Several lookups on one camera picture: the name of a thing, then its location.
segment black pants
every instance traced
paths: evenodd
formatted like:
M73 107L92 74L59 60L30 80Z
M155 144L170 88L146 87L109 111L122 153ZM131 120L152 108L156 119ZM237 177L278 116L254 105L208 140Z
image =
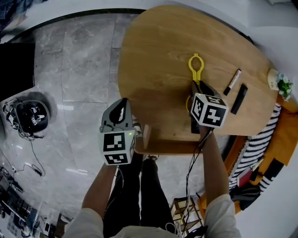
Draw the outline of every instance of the black pants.
M160 186L157 165L152 159L147 159L142 164L142 157L143 155L135 153L131 164L120 167L124 177L123 188L121 173L120 171L117 173L115 186L103 218L105 238L116 235L123 227L129 225L160 227L165 230L167 223L174 224L168 201ZM139 175L141 171L142 219L140 220ZM167 225L167 230L175 232L172 225Z

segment marker pen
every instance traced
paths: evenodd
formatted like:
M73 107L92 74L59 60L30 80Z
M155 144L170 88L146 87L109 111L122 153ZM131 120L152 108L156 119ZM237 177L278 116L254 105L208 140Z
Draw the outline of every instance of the marker pen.
M231 88L232 88L232 87L234 86L234 84L236 83L236 81L237 81L237 79L239 78L240 74L241 74L241 70L238 69L237 72L236 72L236 74L234 75L233 79L231 80L229 86L227 86L226 89L224 90L224 92L223 92L224 95L226 95L226 96L228 95L229 91L231 90Z

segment black cable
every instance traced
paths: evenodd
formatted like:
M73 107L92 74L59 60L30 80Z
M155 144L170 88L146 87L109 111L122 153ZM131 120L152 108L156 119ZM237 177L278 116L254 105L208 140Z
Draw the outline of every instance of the black cable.
M31 143L32 152L33 152L33 154L34 154L34 156L35 156L37 162L38 162L39 165L41 166L41 168L42 168L42 170L43 170L43 174L42 174L41 170L40 170L36 165L34 165L34 164L32 164L32 169L33 169L35 172L37 172L41 177L44 177L44 176L46 175L46 171L45 171L45 169L42 167L41 163L39 162L39 160L38 160L37 157L36 157L36 154L35 154L34 149L33 149L32 141L30 141L30 143Z
M13 170L14 170L14 169L13 169L13 166L11 165L11 163L9 162L8 158L5 156L5 154L3 153L3 151L1 150L1 148L0 148L0 151L1 151L1 153L3 154L4 158L8 161L8 163L9 163L9 165L10 165L12 171L13 171Z
M16 172L14 172L14 174L15 173L17 173L17 172L21 172L21 171L24 171L25 170L25 166L28 166L29 168L31 168L34 172L36 172L35 170L34 170L34 168L32 168L31 166L29 166L29 165L26 165L26 164L24 164L24 167L23 167L23 169L21 169L21 170L17 170Z
M192 164L191 164L191 166L189 167L189 172L188 172L188 174L186 175L186 198L187 198L186 207L188 207L188 203L189 203L189 201L188 201L188 180L189 180L190 172L191 172L192 167L193 167L193 165L195 164L196 159L198 158L198 156L199 156L199 154L200 154L200 152L201 152L201 150L202 150L202 148L203 148L203 146L204 146L204 144L205 144L206 139L209 137L209 135L211 134L211 132L212 132L213 130L214 130L214 128L209 128L209 130L208 130L208 132L206 133L206 135L203 137L203 139L199 142L199 144L197 145L197 147L194 149L193 156L192 156L192 158L191 158L191 160L192 160ZM187 209L187 218L186 218L186 220L185 220L185 226L184 226L184 229L183 229L182 234L184 234L184 232L185 232L185 229L186 229L186 226L187 226L187 220L189 219L189 217L190 217L190 213L189 213L189 210Z
M124 129L123 129L123 128L121 128L121 127L118 127L118 126L111 126L111 125L109 125L109 124L106 124L106 125L103 125L103 126L102 126L102 128L101 128L100 132L102 132L102 131L103 131L103 129L104 129L104 127L105 127L105 126L108 126L108 127L110 127L112 132L114 131L114 129L115 129L115 128L119 128L119 129L121 129L122 131L124 131Z
M123 190L123 188L124 188L124 176L123 176L123 172L122 172L122 170L120 169L120 166L119 166L119 165L118 165L117 167L118 167L118 170L119 170L119 172L120 172L120 174L121 174L121 177L122 177L122 189L120 190L119 194L116 195L116 196L113 198L113 200L107 205L107 207L106 207L106 209L105 209L105 211L104 211L104 214L106 214L108 208L109 208L109 207L111 206L111 204L114 202L114 200L116 199L116 197L120 196L120 194L122 193L122 190Z

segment gray marble floor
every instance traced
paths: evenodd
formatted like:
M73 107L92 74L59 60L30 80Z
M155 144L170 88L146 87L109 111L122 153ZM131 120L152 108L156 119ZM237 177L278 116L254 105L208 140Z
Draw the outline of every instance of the gray marble floor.
M51 122L44 139L33 141L34 151L46 175L30 168L15 175L23 198L41 212L62 212L73 217L103 164L98 128L104 110L120 98L117 70L126 28L136 15L98 14L56 22L35 30L35 87L18 94L42 93L51 105ZM7 139L0 145L17 170L24 163L39 166L29 141L5 122ZM227 137L217 138L224 148ZM158 174L171 204L185 196L190 156L161 156ZM0 161L9 169L0 154ZM203 161L199 157L190 176L190 190L202 193Z

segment white sleeve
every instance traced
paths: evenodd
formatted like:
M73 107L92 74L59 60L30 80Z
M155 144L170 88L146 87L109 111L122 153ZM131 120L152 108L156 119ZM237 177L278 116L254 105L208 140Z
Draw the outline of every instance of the white sleeve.
M103 238L103 222L98 213L83 208L68 225L63 238Z
M204 225L208 226L206 238L241 238L229 194L219 196L207 206Z

